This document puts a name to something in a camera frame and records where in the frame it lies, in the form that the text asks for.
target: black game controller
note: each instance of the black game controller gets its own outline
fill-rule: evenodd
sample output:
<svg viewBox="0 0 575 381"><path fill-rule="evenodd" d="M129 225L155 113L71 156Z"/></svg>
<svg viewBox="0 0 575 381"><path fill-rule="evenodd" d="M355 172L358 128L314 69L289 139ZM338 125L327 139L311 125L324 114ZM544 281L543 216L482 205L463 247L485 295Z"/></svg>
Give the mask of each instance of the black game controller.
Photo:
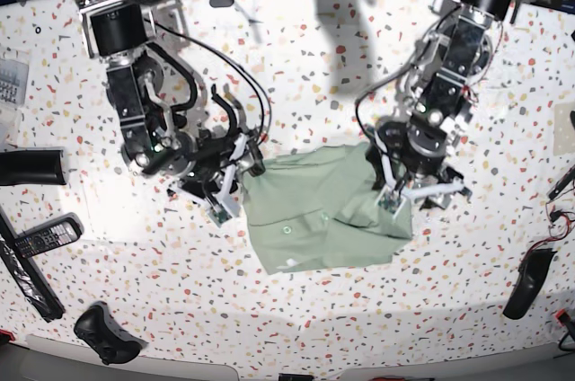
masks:
<svg viewBox="0 0 575 381"><path fill-rule="evenodd" d="M110 330L101 306L92 306L84 312L75 323L74 333L98 353L106 366L128 363L142 350L138 342L123 341Z"/></svg>

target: black handle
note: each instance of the black handle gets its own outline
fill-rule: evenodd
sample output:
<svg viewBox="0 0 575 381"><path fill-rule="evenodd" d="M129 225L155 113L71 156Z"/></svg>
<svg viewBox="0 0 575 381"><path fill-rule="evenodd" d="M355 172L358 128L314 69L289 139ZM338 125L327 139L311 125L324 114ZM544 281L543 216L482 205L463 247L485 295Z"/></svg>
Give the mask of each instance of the black handle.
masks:
<svg viewBox="0 0 575 381"><path fill-rule="evenodd" d="M551 249L537 249L528 254L522 262L519 279L503 310L507 318L519 320L525 316L545 283L554 255L555 252Z"/></svg>
<svg viewBox="0 0 575 381"><path fill-rule="evenodd" d="M66 185L62 150L15 150L0 153L0 186Z"/></svg>

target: terrazzo table surface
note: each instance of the terrazzo table surface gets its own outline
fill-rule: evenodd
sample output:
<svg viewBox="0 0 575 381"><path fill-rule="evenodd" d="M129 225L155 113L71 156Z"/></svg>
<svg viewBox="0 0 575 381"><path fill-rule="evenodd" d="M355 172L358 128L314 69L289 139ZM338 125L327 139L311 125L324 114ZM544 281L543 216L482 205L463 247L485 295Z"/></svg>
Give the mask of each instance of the terrazzo table surface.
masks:
<svg viewBox="0 0 575 381"><path fill-rule="evenodd" d="M189 33L241 62L270 93L266 157L361 140L353 112L360 88L394 71L437 19L433 0L181 0ZM164 10L160 19L174 23ZM553 155L554 107L575 101L575 17L526 5L504 24L480 105L451 161L473 190L447 211L414 211L414 239L388 265L269 276L250 246L245 217L221 229L168 182L128 173L104 67L84 53L71 0L0 8L0 44L29 51L22 122L12 143L63 146L66 187L0 189L16 231L75 212L81 240L37 263L66 307L45 323L0 267L0 326L82 344L75 320L94 301L148 342L142 355L225 364L240 377L280 372L337 377L356 367L465 359L561 337L553 314L573 299L573 238L557 244L527 316L501 314L522 254L546 236L545 193L573 154ZM492 28L497 43L499 28ZM227 84L257 125L259 105L232 68L162 35L203 84ZM185 96L167 77L163 93ZM394 88L367 101L366 120L394 111ZM209 104L206 125L226 125ZM573 200L563 198L570 207Z"/></svg>

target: speckled white tabletop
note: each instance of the speckled white tabletop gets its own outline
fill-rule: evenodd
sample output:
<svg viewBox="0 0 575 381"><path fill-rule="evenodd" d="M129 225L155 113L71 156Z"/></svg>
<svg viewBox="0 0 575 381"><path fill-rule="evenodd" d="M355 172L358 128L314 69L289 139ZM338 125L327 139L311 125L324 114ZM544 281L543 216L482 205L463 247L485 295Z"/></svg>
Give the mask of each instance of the speckled white tabletop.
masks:
<svg viewBox="0 0 575 381"><path fill-rule="evenodd" d="M395 70L432 24L432 0L181 0L190 34L223 50L270 92L266 157L358 143L358 90ZM164 15L163 20L170 22ZM473 125L451 161L473 190L447 211L414 212L414 239L388 265L268 276L245 218L211 225L167 182L128 174L116 114L87 58L71 0L0 8L0 45L31 54L22 122L11 142L63 146L66 187L0 189L16 231L75 212L82 239L37 257L66 307L45 323L0 267L0 327L81 344L75 320L94 301L149 342L143 355L227 364L240 377L279 372L337 377L356 367L464 359L556 341L553 313L573 299L574 238L558 253L527 316L501 314L530 243L546 236L545 193L573 154L553 155L554 107L575 101L575 17L526 5L503 41ZM497 26L491 33L499 37ZM248 123L258 103L233 70L163 35L201 75L228 84ZM168 77L168 98L185 93ZM396 105L393 87L367 102L375 119ZM208 105L207 125L224 113ZM571 207L573 199L562 199Z"/></svg>

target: green shirt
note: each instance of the green shirt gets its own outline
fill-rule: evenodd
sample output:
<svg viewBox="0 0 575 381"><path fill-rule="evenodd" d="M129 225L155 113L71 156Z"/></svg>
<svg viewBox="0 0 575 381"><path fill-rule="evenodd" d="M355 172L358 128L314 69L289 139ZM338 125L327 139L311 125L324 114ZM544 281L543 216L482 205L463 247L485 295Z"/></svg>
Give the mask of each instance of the green shirt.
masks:
<svg viewBox="0 0 575 381"><path fill-rule="evenodd" d="M411 203L395 215L377 205L367 148L280 156L245 175L250 238L269 274L388 263L411 240Z"/></svg>

